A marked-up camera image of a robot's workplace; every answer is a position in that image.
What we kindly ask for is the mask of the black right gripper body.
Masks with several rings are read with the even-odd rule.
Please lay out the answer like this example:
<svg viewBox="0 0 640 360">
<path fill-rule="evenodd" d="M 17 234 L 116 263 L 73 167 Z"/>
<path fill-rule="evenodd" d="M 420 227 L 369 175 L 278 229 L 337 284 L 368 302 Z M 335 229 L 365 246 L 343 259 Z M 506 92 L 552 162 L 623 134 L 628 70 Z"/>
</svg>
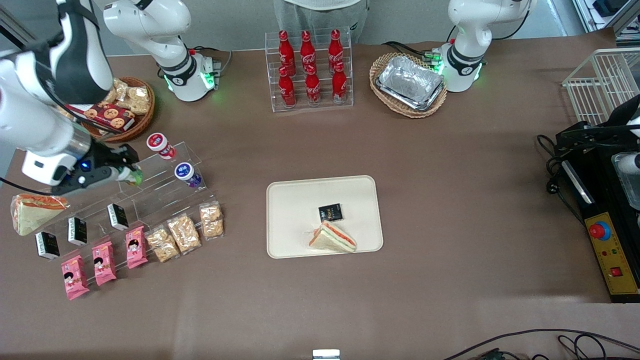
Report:
<svg viewBox="0 0 640 360">
<path fill-rule="evenodd" d="M 106 183 L 116 182 L 121 171 L 122 148 L 103 143 L 92 143 L 88 153 L 80 158 L 57 186 L 51 187 L 54 196 L 71 196 L 94 189 Z"/>
</svg>

